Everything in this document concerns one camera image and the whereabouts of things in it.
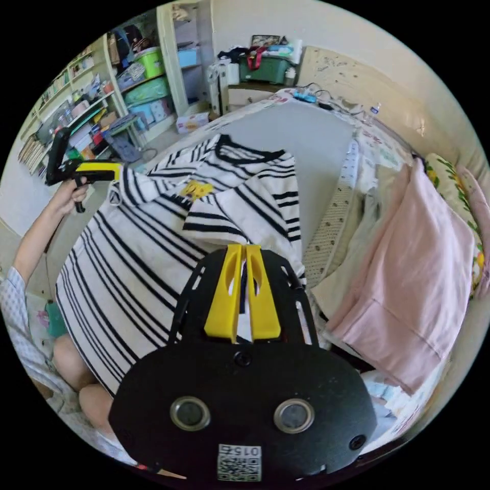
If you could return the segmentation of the person's left hand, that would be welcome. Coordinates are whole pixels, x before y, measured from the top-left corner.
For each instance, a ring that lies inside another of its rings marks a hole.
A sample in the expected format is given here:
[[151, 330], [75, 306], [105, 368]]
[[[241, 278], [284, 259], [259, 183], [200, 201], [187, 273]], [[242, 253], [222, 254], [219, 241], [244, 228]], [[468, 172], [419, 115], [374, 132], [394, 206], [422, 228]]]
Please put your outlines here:
[[82, 185], [78, 185], [75, 180], [64, 181], [56, 190], [52, 201], [54, 208], [62, 217], [70, 214], [77, 204], [81, 204], [87, 194], [88, 184], [82, 178]]

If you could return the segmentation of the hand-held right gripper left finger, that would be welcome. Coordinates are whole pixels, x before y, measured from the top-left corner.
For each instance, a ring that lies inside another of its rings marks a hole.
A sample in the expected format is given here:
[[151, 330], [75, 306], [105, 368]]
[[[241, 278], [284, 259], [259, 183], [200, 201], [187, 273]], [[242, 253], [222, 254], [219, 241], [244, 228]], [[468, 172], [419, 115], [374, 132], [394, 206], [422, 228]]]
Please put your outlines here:
[[230, 244], [219, 276], [204, 331], [208, 337], [236, 343], [240, 307], [242, 245]]

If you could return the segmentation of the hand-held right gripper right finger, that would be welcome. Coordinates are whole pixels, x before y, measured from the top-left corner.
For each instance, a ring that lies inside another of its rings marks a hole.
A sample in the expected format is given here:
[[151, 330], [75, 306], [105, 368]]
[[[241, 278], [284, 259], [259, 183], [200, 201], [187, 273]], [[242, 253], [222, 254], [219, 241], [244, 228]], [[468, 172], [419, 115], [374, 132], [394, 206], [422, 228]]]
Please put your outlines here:
[[280, 337], [280, 323], [260, 246], [246, 246], [249, 319], [252, 341]]

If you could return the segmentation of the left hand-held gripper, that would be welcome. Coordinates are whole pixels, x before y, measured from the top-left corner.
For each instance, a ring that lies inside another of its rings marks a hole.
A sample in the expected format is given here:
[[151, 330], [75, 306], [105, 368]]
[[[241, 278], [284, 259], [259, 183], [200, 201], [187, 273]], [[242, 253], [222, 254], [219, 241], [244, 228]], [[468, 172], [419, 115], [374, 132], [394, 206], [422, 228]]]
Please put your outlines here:
[[123, 166], [109, 160], [67, 159], [47, 165], [45, 185], [53, 187], [64, 182], [73, 182], [75, 189], [95, 182], [112, 182], [119, 179]]

